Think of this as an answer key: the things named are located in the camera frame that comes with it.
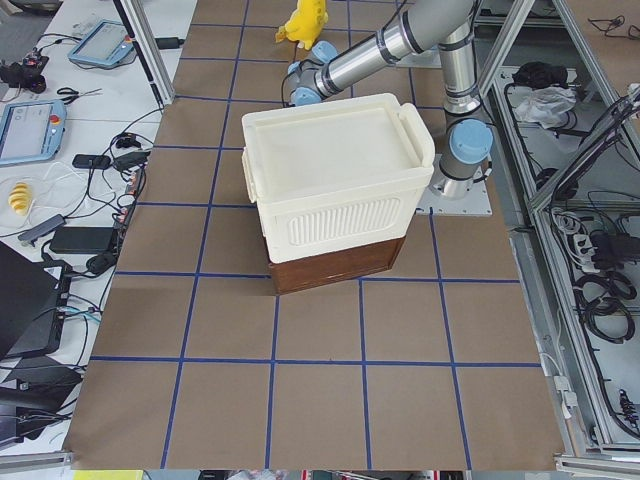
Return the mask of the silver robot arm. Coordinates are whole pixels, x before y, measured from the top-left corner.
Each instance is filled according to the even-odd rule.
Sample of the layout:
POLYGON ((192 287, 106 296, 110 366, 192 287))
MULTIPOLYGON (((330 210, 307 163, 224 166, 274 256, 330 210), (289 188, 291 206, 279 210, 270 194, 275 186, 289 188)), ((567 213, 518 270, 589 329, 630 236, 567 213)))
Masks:
POLYGON ((492 171, 488 167, 476 175, 493 144, 492 131, 479 117, 476 12, 475 1, 417 1, 343 52, 328 43, 314 47, 308 60, 288 68, 283 84, 290 89, 290 104, 319 103, 385 67, 436 47, 444 79, 447 146, 430 189, 448 200, 462 199, 492 171))

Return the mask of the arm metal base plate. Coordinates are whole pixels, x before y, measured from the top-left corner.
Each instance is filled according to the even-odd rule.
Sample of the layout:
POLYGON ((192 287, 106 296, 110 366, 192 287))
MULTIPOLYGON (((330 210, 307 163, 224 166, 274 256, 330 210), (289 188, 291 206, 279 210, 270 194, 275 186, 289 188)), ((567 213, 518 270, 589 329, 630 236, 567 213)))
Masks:
POLYGON ((420 54, 411 53, 395 64, 398 68, 441 69, 440 52, 432 48, 420 54))
POLYGON ((476 166, 471 179, 459 182, 441 172, 439 168, 441 158, 441 154, 435 156, 434 174, 431 183, 418 201, 416 213, 418 215, 490 217, 493 210, 486 181, 483 179, 482 165, 476 166))

